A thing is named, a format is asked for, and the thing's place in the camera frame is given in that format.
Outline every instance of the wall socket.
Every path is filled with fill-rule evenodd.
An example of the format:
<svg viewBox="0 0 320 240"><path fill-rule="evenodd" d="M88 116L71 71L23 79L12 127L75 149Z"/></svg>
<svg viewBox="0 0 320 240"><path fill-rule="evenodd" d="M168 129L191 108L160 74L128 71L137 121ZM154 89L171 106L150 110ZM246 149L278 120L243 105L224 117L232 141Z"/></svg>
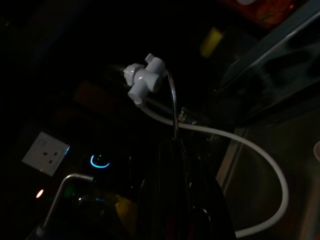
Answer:
<svg viewBox="0 0 320 240"><path fill-rule="evenodd" d="M44 132L40 132L22 162L53 176L70 146Z"/></svg>

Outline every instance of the white valve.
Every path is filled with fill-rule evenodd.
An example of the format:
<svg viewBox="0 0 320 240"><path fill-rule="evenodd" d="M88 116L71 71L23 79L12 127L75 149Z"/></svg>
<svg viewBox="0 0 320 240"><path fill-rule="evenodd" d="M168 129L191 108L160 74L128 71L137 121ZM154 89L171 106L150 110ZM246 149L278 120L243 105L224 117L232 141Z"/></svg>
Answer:
<svg viewBox="0 0 320 240"><path fill-rule="evenodd" d="M156 93L167 74L165 63L160 58L150 53L145 61L148 63L146 68L134 63L123 71L126 83L132 87L128 96L136 105L142 104L149 92Z"/></svg>

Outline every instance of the black object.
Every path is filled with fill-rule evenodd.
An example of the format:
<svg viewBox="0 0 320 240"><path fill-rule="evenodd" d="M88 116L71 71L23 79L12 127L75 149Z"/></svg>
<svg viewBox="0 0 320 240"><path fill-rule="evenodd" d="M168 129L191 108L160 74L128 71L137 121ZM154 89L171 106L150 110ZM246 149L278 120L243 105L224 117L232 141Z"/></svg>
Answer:
<svg viewBox="0 0 320 240"><path fill-rule="evenodd" d="M219 184L174 140L159 147L138 203L137 239L236 239Z"/></svg>

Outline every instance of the yellow object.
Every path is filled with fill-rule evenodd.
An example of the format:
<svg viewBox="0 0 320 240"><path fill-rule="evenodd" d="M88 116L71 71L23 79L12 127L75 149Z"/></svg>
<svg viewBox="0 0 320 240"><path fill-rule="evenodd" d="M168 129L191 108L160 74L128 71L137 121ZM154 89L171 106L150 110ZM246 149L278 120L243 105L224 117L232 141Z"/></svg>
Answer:
<svg viewBox="0 0 320 240"><path fill-rule="evenodd" d="M119 219L126 230L132 235L135 235L138 206L132 201L116 195L118 202L115 204L116 212L118 213Z"/></svg>
<svg viewBox="0 0 320 240"><path fill-rule="evenodd" d="M217 47L222 37L222 33L215 27L212 27L200 46L201 56L208 59Z"/></svg>

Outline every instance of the white outlet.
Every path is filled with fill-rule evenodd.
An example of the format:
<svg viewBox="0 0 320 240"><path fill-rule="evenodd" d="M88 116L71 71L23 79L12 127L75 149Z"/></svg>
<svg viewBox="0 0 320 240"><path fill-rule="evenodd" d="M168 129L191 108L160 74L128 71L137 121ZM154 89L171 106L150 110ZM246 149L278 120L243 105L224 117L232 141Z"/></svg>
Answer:
<svg viewBox="0 0 320 240"><path fill-rule="evenodd" d="M53 176L70 146L44 132L40 132L22 162Z"/></svg>

